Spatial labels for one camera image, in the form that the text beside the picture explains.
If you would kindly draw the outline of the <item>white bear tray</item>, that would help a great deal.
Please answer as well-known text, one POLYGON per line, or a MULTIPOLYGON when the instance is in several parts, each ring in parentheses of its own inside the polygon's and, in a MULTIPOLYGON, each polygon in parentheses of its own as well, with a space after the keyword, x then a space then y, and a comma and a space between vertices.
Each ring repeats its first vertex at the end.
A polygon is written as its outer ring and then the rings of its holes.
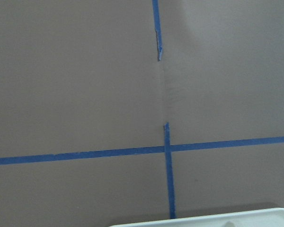
POLYGON ((284 208, 119 224, 117 227, 284 227, 284 208))

